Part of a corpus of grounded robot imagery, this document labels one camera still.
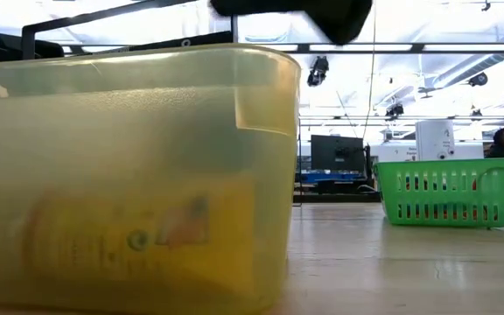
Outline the white box device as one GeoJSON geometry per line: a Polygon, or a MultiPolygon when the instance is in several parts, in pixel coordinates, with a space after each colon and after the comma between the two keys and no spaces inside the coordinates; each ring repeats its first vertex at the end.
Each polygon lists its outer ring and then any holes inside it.
{"type": "Polygon", "coordinates": [[[481,159],[485,156],[482,142],[455,141],[452,121],[417,122],[414,136],[414,140],[370,144],[370,156],[377,162],[481,159]]]}

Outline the bright green plastic basket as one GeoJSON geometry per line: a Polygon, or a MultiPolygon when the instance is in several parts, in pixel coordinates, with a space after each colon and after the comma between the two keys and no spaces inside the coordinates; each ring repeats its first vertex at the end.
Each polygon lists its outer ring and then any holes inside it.
{"type": "Polygon", "coordinates": [[[504,228],[504,157],[374,166],[393,225],[504,228]]]}

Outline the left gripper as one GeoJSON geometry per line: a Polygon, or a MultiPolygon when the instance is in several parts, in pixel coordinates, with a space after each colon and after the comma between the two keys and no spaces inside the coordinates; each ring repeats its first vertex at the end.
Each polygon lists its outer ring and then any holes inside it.
{"type": "Polygon", "coordinates": [[[331,43],[346,45],[356,39],[373,0],[210,0],[221,16],[303,11],[331,43]]]}

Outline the yellow translucent plastic bin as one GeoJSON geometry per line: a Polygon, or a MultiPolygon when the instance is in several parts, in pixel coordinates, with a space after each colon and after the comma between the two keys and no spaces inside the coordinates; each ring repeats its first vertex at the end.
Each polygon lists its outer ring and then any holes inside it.
{"type": "Polygon", "coordinates": [[[297,158],[299,64],[254,45],[199,45],[0,63],[0,310],[98,315],[255,315],[286,277],[297,158]],[[106,190],[188,171],[170,157],[178,115],[196,103],[235,108],[255,177],[249,296],[89,288],[45,279],[24,258],[25,223],[50,188],[106,190]]]}

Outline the yellow box with barcode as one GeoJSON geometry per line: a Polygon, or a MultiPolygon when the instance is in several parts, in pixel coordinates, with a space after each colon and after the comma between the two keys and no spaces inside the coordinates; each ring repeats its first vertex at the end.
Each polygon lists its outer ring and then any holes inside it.
{"type": "Polygon", "coordinates": [[[45,279],[89,288],[249,296],[255,184],[245,171],[47,189],[27,214],[25,263],[45,279]]]}

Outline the blue table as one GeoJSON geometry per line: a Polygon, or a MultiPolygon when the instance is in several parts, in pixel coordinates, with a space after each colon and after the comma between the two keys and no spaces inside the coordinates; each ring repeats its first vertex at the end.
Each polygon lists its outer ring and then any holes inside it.
{"type": "Polygon", "coordinates": [[[331,172],[331,173],[296,173],[295,174],[295,182],[303,184],[315,184],[319,181],[339,181],[339,182],[354,182],[354,181],[365,181],[366,178],[361,176],[358,173],[339,173],[339,172],[331,172]]]}

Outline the black monitor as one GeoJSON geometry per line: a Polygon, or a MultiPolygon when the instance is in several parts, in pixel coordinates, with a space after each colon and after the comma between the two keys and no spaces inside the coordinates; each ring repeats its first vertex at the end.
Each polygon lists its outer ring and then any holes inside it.
{"type": "Polygon", "coordinates": [[[343,136],[311,136],[311,168],[364,172],[363,139],[343,136]]]}

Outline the wooden shelf with black frame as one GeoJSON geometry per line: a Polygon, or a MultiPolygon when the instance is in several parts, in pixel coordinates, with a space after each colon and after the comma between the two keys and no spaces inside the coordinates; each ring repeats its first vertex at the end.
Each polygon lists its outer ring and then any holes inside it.
{"type": "MultiPolygon", "coordinates": [[[[128,14],[137,11],[148,9],[163,8],[178,4],[189,3],[192,0],[143,0],[140,2],[130,3],[123,6],[109,8],[106,10],[98,10],[91,13],[84,13],[74,17],[61,17],[54,20],[40,22],[36,24],[28,24],[22,28],[21,50],[23,60],[35,59],[35,35],[38,32],[46,32],[65,28],[73,25],[81,25],[104,18],[112,18],[123,14],[128,14]]],[[[221,43],[237,43],[237,17],[232,16],[231,27],[229,31],[215,32],[208,35],[200,35],[190,38],[172,39],[163,42],[148,43],[144,45],[126,45],[113,50],[102,51],[102,53],[119,53],[119,52],[134,52],[150,49],[162,49],[173,47],[200,46],[221,43]]]]}

